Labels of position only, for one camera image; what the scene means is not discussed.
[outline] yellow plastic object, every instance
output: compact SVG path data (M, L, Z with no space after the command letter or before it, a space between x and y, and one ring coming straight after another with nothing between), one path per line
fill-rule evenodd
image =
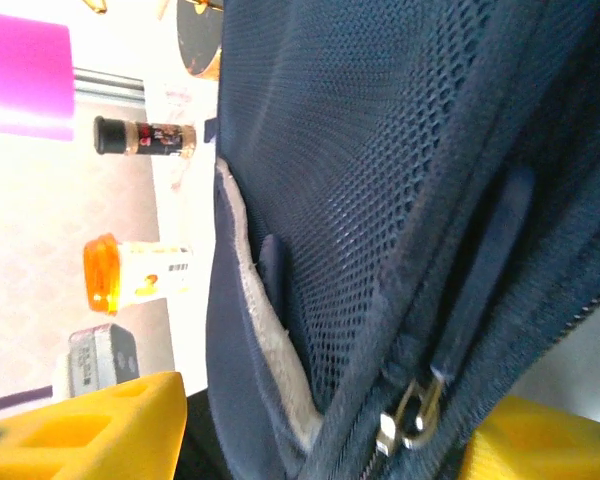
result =
M170 372L0 421L0 480L172 479L186 416Z
M600 480L600 423L506 397L476 430L460 480Z

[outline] navy blue backpack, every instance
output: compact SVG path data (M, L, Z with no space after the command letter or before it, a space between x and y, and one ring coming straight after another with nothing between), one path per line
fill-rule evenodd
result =
M227 0L222 48L232 476L455 478L600 292L600 1Z

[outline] purple cable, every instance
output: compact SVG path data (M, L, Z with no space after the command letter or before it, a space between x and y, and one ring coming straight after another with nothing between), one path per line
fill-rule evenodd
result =
M23 403L35 402L53 396L51 385L37 388L35 390L27 390L26 392L13 393L6 397L0 397L0 410L22 405Z

